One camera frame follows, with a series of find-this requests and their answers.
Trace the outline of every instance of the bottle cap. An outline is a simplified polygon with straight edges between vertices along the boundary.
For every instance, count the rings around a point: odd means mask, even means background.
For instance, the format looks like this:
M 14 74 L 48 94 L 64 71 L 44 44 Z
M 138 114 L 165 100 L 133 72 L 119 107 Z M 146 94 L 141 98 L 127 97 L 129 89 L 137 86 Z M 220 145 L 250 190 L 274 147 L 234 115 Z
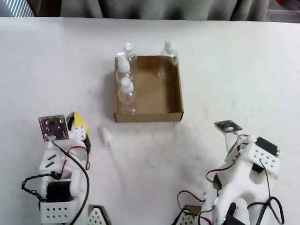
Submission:
M 133 53 L 133 44 L 130 43 L 130 42 L 127 42 L 126 47 L 125 47 L 125 51 L 126 51 L 126 54 Z
M 130 42 L 126 43 L 126 47 L 124 48 L 124 51 L 128 58 L 132 58 L 135 56 L 135 53 L 133 51 L 133 44 Z
M 120 52 L 117 54 L 118 57 L 118 67 L 121 73 L 126 73 L 130 71 L 130 64 L 126 57 L 125 52 Z
M 131 93 L 132 91 L 134 91 L 134 86 L 133 83 L 131 82 L 131 80 L 128 77 L 123 77 L 121 79 L 121 89 L 124 93 Z
M 172 51 L 175 50 L 175 43 L 173 41 L 165 42 L 165 51 L 169 54 L 172 54 Z

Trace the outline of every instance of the black cable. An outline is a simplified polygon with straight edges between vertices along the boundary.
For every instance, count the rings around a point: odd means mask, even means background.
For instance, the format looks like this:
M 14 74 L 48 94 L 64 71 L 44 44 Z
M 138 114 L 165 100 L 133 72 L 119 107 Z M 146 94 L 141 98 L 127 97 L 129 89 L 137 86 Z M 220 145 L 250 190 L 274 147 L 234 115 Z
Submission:
M 200 212 L 199 217 L 198 217 L 198 225 L 201 225 L 201 222 L 200 222 L 201 214 L 211 212 L 214 210 L 214 208 L 215 208 L 215 206 L 213 205 L 210 210 L 204 210 L 204 211 Z
M 37 175 L 37 176 L 32 176 L 32 177 L 28 177 L 26 178 L 23 182 L 22 182 L 22 186 L 21 186 L 21 189 L 26 191 L 27 193 L 31 194 L 31 195 L 34 195 L 37 197 L 37 199 L 39 200 L 39 208 L 40 208 L 40 203 L 41 202 L 46 202 L 46 199 L 43 198 L 38 192 L 37 190 L 30 190 L 28 188 L 25 187 L 27 181 L 29 180 L 33 180 L 33 179 L 36 179 L 36 178 L 42 178 L 42 177 L 52 177 L 54 179 L 59 179 L 59 176 L 57 175 L 57 173 L 45 173 L 45 174 L 40 174 L 40 175 Z
M 86 194 L 85 194 L 85 198 L 84 198 L 84 201 L 82 203 L 82 206 L 80 207 L 79 211 L 77 212 L 76 216 L 74 217 L 74 219 L 72 220 L 72 222 L 69 224 L 69 225 L 73 225 L 76 220 L 79 218 L 81 212 L 83 211 L 84 209 L 84 206 L 88 200 L 88 197 L 89 197 L 89 192 L 90 192 L 90 179 L 89 179 L 89 176 L 88 176 L 88 173 L 85 171 L 84 167 L 73 157 L 71 156 L 69 153 L 67 153 L 66 151 L 64 151 L 60 146 L 58 146 L 55 141 L 52 141 L 52 144 L 56 147 L 58 147 L 60 149 L 60 151 L 62 153 L 64 153 L 68 158 L 70 158 L 71 160 L 73 160 L 79 167 L 80 169 L 82 170 L 82 172 L 84 173 L 85 177 L 86 177 Z
M 259 161 L 260 161 L 260 163 L 262 164 L 262 166 L 263 166 L 263 168 L 264 168 L 264 171 L 265 171 L 265 174 L 266 174 L 266 177 L 267 177 L 269 198 L 268 198 L 268 200 L 267 200 L 266 202 L 253 202 L 253 203 L 251 203 L 251 204 L 249 204 L 249 205 L 247 206 L 247 209 L 249 209 L 249 208 L 250 208 L 251 206 L 253 206 L 253 205 L 263 205 L 263 206 L 262 206 L 262 210 L 261 210 L 261 212 L 260 212 L 260 214 L 259 214 L 259 217 L 258 217 L 258 219 L 257 219 L 257 222 L 256 222 L 256 225 L 260 225 L 260 223 L 261 223 L 261 221 L 262 221 L 262 219 L 263 219 L 263 215 L 264 215 L 264 213 L 265 213 L 267 207 L 269 207 L 269 208 L 271 209 L 271 211 L 272 211 L 272 213 L 273 213 L 275 219 L 277 220 L 277 222 L 278 222 L 279 224 L 282 225 L 282 224 L 285 223 L 285 217 L 284 217 L 284 214 L 283 214 L 282 205 L 281 205 L 280 201 L 279 201 L 276 197 L 271 196 L 271 193 L 270 193 L 270 183 L 269 183 L 269 177 L 268 177 L 267 169 L 266 169 L 266 167 L 264 166 L 264 164 L 262 163 L 262 161 L 261 161 L 261 160 L 259 160 Z M 272 201 L 272 200 L 275 200 L 276 203 L 278 204 L 279 211 L 280 211 L 280 216 L 281 216 L 281 221 L 279 220 L 279 218 L 278 218 L 276 212 L 274 211 L 274 209 L 273 209 L 273 207 L 272 207 L 272 205 L 271 205 L 271 201 Z

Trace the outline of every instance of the cardboard box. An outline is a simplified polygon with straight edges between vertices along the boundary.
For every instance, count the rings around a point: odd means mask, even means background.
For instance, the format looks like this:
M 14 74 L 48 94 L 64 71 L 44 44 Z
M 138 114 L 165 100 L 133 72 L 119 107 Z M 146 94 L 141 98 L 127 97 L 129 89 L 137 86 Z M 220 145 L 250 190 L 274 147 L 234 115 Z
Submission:
M 116 122 L 171 122 L 180 121 L 183 116 L 179 65 L 168 65 L 169 79 L 158 77 L 160 56 L 138 56 L 134 86 L 137 112 L 134 115 L 122 114 L 118 99 L 119 84 L 115 79 L 115 120 Z M 115 73 L 118 59 L 115 59 Z

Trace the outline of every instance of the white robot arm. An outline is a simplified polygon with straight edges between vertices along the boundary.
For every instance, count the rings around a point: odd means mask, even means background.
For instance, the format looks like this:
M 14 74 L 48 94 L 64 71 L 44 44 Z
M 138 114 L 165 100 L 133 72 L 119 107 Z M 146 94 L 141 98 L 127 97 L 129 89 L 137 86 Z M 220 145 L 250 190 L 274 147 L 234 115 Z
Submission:
M 277 146 L 265 139 L 239 135 L 223 165 L 207 173 L 217 192 L 207 194 L 202 211 L 210 212 L 201 215 L 213 225 L 268 225 L 270 215 L 274 214 L 278 223 L 283 224 L 281 204 L 270 195 L 280 169 L 278 156 Z M 208 178 L 211 172 L 216 172 L 213 180 Z M 281 220 L 270 204 L 272 200 L 279 205 Z
M 87 128 L 75 126 L 74 118 L 67 122 L 64 115 L 40 117 L 39 122 L 44 140 L 52 142 L 44 152 L 40 174 L 27 178 L 22 189 L 38 197 L 42 224 L 88 224 Z M 42 178 L 40 194 L 25 187 L 28 180 L 39 177 Z

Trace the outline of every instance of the white table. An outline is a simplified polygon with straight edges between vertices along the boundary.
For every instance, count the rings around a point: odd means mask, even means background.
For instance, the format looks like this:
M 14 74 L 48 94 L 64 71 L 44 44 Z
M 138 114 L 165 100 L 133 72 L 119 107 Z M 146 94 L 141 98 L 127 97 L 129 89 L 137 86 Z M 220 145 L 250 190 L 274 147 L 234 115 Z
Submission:
M 170 224 L 180 190 L 201 196 L 210 187 L 205 173 L 226 155 L 213 122 L 226 119 L 280 147 L 271 193 L 286 224 L 298 224 L 299 36 L 300 25 L 283 23 L 1 18 L 1 223 L 39 223 L 37 199 L 21 191 L 46 146 L 38 116 L 77 111 L 91 131 L 90 203 L 104 205 L 112 224 Z M 139 55 L 160 54 L 170 38 L 180 57 L 183 120 L 115 123 L 116 53 L 130 41 Z M 111 150 L 100 126 L 114 135 Z

